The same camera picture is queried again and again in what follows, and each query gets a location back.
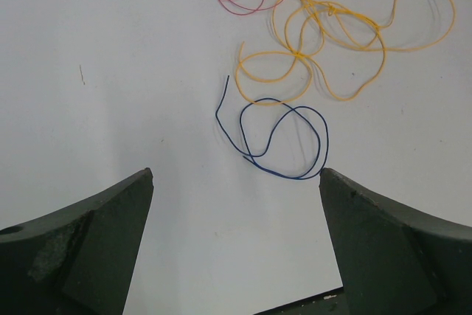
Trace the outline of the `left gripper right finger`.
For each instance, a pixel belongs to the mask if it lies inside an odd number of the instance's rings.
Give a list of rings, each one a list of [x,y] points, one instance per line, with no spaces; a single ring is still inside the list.
[[[471,228],[325,168],[320,195],[351,314],[470,314]]]

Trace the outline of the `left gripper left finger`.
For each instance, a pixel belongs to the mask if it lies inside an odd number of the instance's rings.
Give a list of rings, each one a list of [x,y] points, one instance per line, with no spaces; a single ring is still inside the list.
[[[1,230],[2,314],[122,314],[153,197],[149,168]]]

